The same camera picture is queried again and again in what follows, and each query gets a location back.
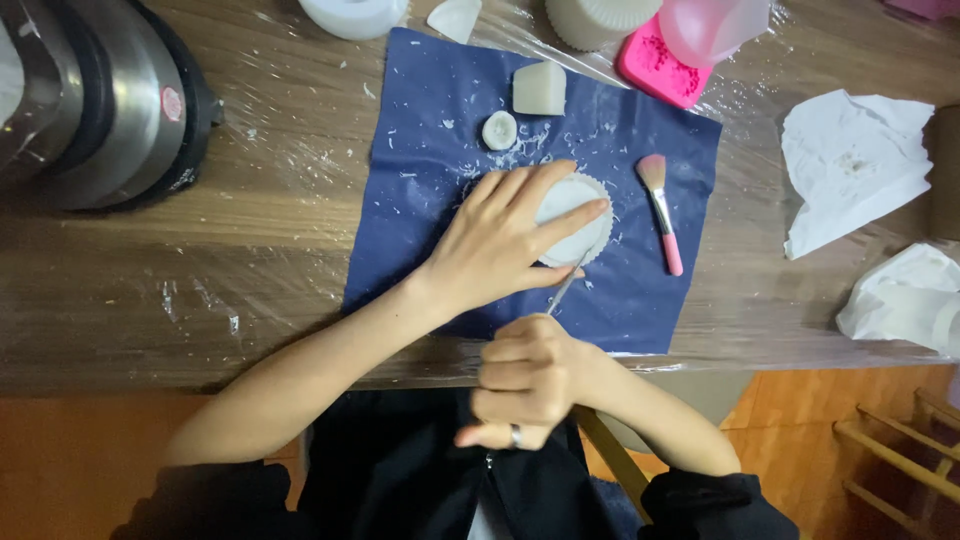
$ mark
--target red label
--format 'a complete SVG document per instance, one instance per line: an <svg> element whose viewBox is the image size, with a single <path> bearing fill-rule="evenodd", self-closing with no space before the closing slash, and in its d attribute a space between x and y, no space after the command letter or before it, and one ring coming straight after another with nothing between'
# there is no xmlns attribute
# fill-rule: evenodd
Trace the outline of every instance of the red label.
<svg viewBox="0 0 960 540"><path fill-rule="evenodd" d="M165 86L160 92L160 109L163 110L167 120L180 122L180 117L183 116L183 100L180 94L169 86Z"/></svg>

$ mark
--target person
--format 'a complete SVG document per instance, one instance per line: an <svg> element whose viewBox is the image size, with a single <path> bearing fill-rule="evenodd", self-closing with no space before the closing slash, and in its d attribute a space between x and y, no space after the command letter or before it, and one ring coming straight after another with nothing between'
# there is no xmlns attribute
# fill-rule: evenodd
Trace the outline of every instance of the person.
<svg viewBox="0 0 960 540"><path fill-rule="evenodd" d="M573 405L620 420L672 467L643 494L653 523L634 537L798 538L757 477L740 473L723 433L545 314L496 332L476 388L348 392L454 316L559 284L572 268L535 261L609 204L535 224L547 190L575 168L558 160L486 175L423 265L261 361L188 420L154 495L113 538L616 538ZM286 469L263 458L311 425L309 471L288 512Z"/></svg>

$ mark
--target makeup brush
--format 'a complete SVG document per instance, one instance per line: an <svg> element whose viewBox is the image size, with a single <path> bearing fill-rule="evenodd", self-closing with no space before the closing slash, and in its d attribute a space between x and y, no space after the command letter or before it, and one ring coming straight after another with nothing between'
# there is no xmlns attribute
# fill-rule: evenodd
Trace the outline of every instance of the makeup brush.
<svg viewBox="0 0 960 540"><path fill-rule="evenodd" d="M647 185L650 194L654 197L654 206L660 217L660 232L663 234L663 251L666 252L667 266L670 273L680 276L684 272L684 264L680 261L680 248L677 247L677 236L673 233L673 224L670 223L670 210L666 205L666 158L660 154L647 156L636 164L636 172Z"/></svg>

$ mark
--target pink silicone mold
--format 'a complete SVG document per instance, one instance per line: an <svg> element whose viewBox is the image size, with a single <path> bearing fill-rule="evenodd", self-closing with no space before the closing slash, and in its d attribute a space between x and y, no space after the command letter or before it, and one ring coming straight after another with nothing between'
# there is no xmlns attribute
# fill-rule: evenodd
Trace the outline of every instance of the pink silicone mold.
<svg viewBox="0 0 960 540"><path fill-rule="evenodd" d="M660 34L659 15L627 37L616 69L641 90L682 109L697 103L713 71L689 67L673 56Z"/></svg>

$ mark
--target black jacket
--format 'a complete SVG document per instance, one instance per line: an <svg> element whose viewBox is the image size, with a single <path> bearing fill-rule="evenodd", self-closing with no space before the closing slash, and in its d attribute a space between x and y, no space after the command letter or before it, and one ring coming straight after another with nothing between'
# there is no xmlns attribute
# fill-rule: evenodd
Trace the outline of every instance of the black jacket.
<svg viewBox="0 0 960 540"><path fill-rule="evenodd" d="M347 393L314 423L297 512L284 506L282 465L179 467L158 475L154 495L113 538L460 540L484 482L515 540L614 538L572 421L537 452L458 449L468 403L465 388ZM640 539L799 538L755 476L671 471L643 504L655 524Z"/></svg>

